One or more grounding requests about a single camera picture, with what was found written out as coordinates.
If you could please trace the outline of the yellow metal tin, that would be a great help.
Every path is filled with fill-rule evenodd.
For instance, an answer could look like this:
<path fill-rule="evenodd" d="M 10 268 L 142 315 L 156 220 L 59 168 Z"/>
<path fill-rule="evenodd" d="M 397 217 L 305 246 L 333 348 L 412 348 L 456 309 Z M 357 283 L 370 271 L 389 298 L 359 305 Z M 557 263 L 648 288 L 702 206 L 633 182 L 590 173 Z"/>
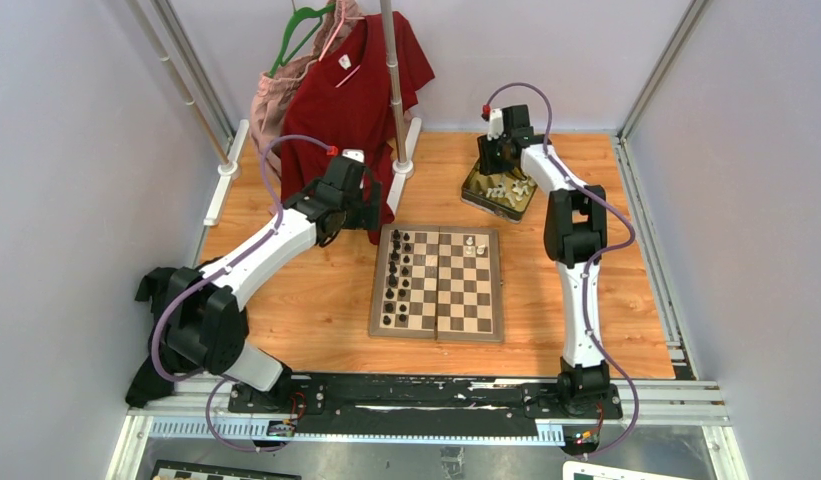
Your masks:
<path fill-rule="evenodd" d="M 520 223 L 537 191 L 536 182 L 519 168 L 484 175 L 477 160 L 460 188 L 461 200 L 511 223 Z"/>

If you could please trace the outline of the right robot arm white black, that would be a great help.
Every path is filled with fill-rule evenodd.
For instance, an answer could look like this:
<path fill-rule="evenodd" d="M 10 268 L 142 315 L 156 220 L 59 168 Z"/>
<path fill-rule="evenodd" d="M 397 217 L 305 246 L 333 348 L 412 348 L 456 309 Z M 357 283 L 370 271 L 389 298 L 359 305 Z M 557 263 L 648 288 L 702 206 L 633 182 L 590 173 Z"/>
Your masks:
<path fill-rule="evenodd" d="M 610 389 L 598 316 L 600 251 L 607 246 L 607 214 L 600 186 L 581 180 L 546 137 L 535 133 L 529 109 L 482 107 L 488 131 L 478 138 L 480 172 L 521 172 L 548 195 L 544 249 L 562 285 L 565 340 L 554 395 L 570 417 L 582 417 Z"/>

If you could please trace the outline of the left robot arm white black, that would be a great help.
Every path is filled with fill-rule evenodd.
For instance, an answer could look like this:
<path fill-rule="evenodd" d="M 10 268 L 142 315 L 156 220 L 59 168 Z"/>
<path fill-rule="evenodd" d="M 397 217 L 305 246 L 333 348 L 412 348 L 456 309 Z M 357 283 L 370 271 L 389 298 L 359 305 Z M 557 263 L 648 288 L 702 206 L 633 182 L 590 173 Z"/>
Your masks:
<path fill-rule="evenodd" d="M 326 173 L 288 198 L 256 234 L 203 268 L 181 268 L 165 281 L 150 342 L 155 372 L 170 382 L 202 372 L 238 381 L 254 388 L 265 411 L 284 411 L 292 400 L 290 369 L 248 342 L 246 306 L 298 255 L 328 246 L 343 230 L 377 227 L 380 203 L 381 184 L 363 152 L 331 152 Z"/>

